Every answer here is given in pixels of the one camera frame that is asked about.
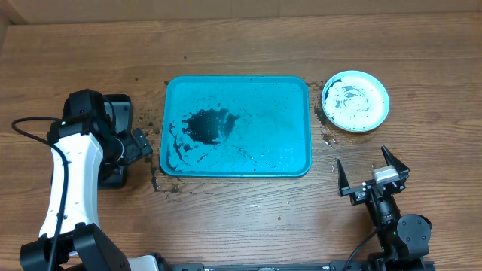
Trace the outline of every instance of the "wood grain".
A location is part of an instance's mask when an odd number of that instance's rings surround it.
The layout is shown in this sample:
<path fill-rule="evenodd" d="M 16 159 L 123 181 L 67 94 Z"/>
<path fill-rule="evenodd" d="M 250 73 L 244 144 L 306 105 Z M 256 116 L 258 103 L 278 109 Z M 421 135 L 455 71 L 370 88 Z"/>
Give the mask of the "wood grain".
<path fill-rule="evenodd" d="M 0 56 L 2 270 L 19 269 L 20 246 L 37 239 L 52 166 L 50 150 L 10 123 L 59 117 L 68 94 L 84 88 L 128 94 L 134 127 L 154 144 L 153 163 L 131 166 L 125 188 L 99 192 L 102 229 L 128 257 L 158 251 L 170 263 L 209 265 L 346 259 L 371 226 L 364 206 L 338 197 L 334 158 L 359 184 L 383 165 L 385 144 L 412 169 L 396 196 L 402 213 L 434 225 L 428 259 L 439 270 L 482 269 L 481 23 L 480 13 L 464 13 L 11 26 Z M 323 84 L 347 69 L 371 73 L 389 91 L 389 117 L 373 132 L 348 134 L 315 114 Z M 178 75 L 303 78 L 311 170 L 296 179 L 156 172 L 166 192 L 154 192 L 164 81 Z M 48 127 L 23 125 L 40 136 Z M 374 239 L 359 257 L 379 249 Z"/>

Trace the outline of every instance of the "wooden table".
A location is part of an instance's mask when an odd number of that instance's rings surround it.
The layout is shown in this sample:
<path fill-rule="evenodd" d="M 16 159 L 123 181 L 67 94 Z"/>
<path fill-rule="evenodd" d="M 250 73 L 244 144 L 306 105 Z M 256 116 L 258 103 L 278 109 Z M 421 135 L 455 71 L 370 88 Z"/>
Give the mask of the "wooden table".
<path fill-rule="evenodd" d="M 482 16 L 410 14 L 13 26 L 0 56 L 0 266 L 19 269 L 47 211 L 50 150 L 10 128 L 60 117 L 68 94 L 126 93 L 153 163 L 99 192 L 102 229 L 126 254 L 170 263 L 324 263 L 369 234 L 364 206 L 337 195 L 339 157 L 352 184 L 382 166 L 382 144 L 411 168 L 402 214 L 433 223 L 438 270 L 482 269 Z M 323 84 L 356 69 L 391 97 L 386 122 L 352 135 L 317 117 Z M 297 75 L 310 86 L 313 166 L 296 179 L 172 178 L 156 172 L 165 81 L 178 75 Z M 44 136 L 49 123 L 22 128 Z M 335 139 L 338 144 L 324 143 Z M 372 239 L 359 258 L 379 251 Z"/>

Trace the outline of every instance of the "tray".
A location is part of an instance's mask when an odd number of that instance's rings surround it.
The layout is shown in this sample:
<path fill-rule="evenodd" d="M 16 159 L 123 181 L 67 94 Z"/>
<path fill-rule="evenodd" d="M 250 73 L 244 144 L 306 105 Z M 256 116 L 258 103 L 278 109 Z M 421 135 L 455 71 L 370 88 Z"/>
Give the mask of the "tray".
<path fill-rule="evenodd" d="M 166 90 L 169 175 L 298 177 L 311 167 L 308 88 L 293 76 L 181 76 Z"/>

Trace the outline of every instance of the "brown tabletop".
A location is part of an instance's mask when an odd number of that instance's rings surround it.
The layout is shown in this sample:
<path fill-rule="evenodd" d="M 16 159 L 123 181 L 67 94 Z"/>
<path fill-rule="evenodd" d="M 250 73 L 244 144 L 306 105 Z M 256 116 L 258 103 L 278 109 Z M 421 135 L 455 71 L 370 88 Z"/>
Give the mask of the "brown tabletop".
<path fill-rule="evenodd" d="M 10 27 L 0 56 L 0 269 L 19 269 L 20 246 L 38 238 L 52 173 L 49 148 L 10 123 L 60 117 L 68 94 L 85 88 L 128 94 L 133 126 L 154 146 L 152 163 L 132 165 L 123 189 L 99 192 L 102 230 L 127 257 L 156 251 L 170 263 L 209 265 L 347 259 L 372 228 L 364 206 L 338 197 L 334 158 L 360 184 L 384 164 L 385 144 L 411 169 L 395 196 L 401 213 L 433 223 L 427 259 L 439 270 L 482 269 L 481 26 L 480 13 L 463 13 Z M 316 115 L 326 80 L 349 69 L 380 79 L 391 99 L 385 123 L 363 135 Z M 295 179 L 157 170 L 154 192 L 165 81 L 179 75 L 303 78 L 311 170 Z M 45 136 L 50 124 L 21 127 Z M 377 239 L 358 258 L 372 251 L 380 251 Z"/>

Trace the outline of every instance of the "white plate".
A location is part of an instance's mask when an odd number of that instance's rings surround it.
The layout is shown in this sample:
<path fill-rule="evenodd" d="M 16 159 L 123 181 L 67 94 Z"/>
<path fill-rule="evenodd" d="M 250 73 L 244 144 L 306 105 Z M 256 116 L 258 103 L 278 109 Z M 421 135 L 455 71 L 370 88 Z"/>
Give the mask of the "white plate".
<path fill-rule="evenodd" d="M 365 72 L 345 71 L 326 82 L 322 108 L 326 117 L 339 128 L 367 132 L 386 119 L 390 98 L 375 77 Z"/>

